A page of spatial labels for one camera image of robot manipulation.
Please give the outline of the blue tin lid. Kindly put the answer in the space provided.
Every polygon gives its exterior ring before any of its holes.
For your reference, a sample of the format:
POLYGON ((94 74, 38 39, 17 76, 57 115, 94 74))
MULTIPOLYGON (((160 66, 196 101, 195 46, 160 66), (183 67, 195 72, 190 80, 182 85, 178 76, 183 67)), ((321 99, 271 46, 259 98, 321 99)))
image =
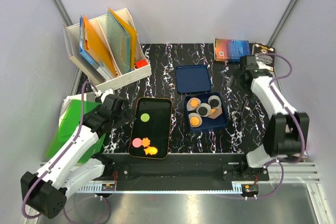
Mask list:
POLYGON ((176 88, 179 94, 210 92, 210 76, 205 65, 179 66, 175 68, 176 88))

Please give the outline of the orange leaf cookie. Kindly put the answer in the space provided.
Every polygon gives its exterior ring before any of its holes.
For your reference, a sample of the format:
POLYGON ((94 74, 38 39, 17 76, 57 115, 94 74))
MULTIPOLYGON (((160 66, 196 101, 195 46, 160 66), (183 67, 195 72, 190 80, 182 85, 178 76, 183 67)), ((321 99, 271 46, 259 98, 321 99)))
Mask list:
POLYGON ((200 102, 198 99, 194 98, 194 99, 190 99, 190 106, 192 108, 197 108, 199 106, 200 102))

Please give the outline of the orange dotted round cookie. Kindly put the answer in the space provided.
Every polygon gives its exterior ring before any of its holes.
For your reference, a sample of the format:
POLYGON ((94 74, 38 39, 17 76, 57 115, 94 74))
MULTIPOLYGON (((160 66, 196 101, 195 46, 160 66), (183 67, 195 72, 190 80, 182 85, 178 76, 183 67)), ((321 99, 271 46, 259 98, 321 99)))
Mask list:
POLYGON ((192 127, 198 127, 200 125, 201 121, 199 118, 197 118, 196 116, 193 116, 190 118, 190 125, 192 127))

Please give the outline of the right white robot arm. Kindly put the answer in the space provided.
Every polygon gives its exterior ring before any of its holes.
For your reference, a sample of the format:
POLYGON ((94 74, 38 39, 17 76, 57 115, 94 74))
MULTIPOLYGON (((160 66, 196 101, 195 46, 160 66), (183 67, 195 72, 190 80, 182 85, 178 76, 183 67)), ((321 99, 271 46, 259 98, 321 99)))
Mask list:
POLYGON ((306 150, 309 116, 298 112, 276 87, 274 77, 261 68, 256 56, 242 56, 229 85, 235 85, 248 95, 256 96, 266 110, 269 123, 262 144, 245 153, 234 173, 250 180, 273 162, 298 163, 306 150))

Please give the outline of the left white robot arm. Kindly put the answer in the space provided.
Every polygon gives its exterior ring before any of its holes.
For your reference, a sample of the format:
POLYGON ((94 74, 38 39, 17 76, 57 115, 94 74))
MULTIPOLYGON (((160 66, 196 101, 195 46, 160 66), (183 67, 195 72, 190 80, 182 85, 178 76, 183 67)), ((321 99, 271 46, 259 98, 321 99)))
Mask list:
POLYGON ((38 212, 36 217, 52 219, 78 189, 96 178, 107 180, 115 175, 113 159, 100 152, 77 169, 74 166, 103 135, 135 119, 128 100, 115 94, 106 95, 93 110, 82 112, 79 125, 63 147, 38 171, 21 177, 23 216, 32 218, 26 212, 29 206, 38 212))

